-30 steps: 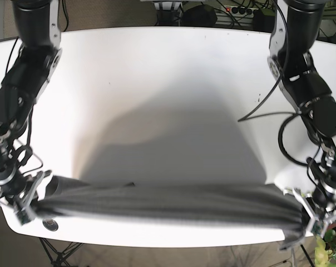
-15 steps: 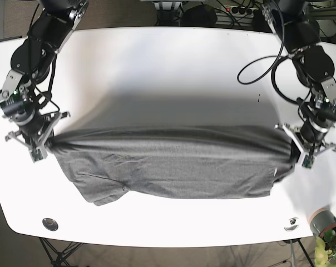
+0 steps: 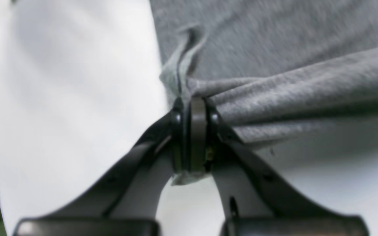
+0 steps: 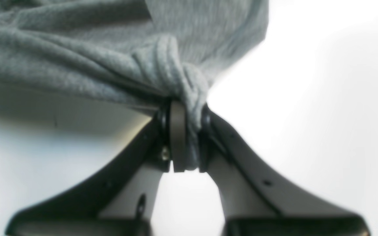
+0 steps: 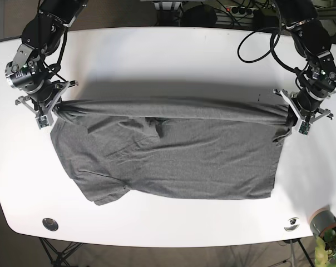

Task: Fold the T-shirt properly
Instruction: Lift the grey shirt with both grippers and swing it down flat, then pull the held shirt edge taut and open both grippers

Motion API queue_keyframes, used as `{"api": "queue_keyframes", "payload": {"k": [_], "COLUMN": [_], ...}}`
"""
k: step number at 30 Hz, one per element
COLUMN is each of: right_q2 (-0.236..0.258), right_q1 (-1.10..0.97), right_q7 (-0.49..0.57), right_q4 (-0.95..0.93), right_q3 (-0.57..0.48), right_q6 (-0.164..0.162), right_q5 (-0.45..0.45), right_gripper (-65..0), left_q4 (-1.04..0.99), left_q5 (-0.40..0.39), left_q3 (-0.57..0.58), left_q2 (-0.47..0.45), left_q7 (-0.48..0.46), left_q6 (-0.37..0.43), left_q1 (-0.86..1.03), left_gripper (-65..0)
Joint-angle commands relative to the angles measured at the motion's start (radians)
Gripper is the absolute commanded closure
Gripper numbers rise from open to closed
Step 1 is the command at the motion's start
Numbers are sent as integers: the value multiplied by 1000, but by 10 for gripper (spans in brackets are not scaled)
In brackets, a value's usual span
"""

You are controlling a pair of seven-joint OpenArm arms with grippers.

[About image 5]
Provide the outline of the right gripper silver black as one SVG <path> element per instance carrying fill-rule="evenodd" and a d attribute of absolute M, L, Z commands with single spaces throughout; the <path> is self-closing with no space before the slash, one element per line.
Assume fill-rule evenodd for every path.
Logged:
<path fill-rule="evenodd" d="M 15 105 L 26 106 L 35 114 L 35 120 L 39 129 L 49 127 L 53 124 L 53 115 L 61 114 L 61 97 L 65 91 L 78 86 L 78 81 L 54 81 L 46 80 L 43 85 L 34 91 L 26 92 L 26 96 L 20 96 L 15 100 Z"/>

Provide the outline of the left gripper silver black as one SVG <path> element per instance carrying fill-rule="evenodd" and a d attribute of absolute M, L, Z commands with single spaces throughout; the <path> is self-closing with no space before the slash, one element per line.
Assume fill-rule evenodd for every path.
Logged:
<path fill-rule="evenodd" d="M 286 125 L 296 127 L 297 132 L 302 135 L 308 135 L 312 125 L 321 118 L 327 117 L 330 120 L 334 118 L 329 109 L 320 108 L 323 99 L 312 96 L 307 89 L 291 93 L 274 89 L 273 92 L 288 104 Z"/>

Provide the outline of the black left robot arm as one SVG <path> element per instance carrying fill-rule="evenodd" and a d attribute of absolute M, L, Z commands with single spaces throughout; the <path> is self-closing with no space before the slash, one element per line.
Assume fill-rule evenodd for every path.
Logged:
<path fill-rule="evenodd" d="M 320 108 L 322 102 L 336 93 L 336 65 L 331 53 L 331 37 L 319 20 L 312 1 L 275 1 L 285 29 L 291 34 L 297 52 L 306 59 L 307 68 L 292 69 L 299 92 L 276 90 L 289 105 L 291 123 L 307 135 L 312 124 L 333 118 L 330 110 Z"/>

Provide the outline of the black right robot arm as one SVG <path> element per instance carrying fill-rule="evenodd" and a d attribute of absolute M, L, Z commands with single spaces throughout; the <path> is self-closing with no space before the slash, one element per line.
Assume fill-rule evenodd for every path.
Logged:
<path fill-rule="evenodd" d="M 59 76 L 68 31 L 87 1 L 39 1 L 37 14 L 24 28 L 13 61 L 5 68 L 8 84 L 25 92 L 15 104 L 34 113 L 39 128 L 53 124 L 52 111 L 63 93 L 77 86 Z"/>

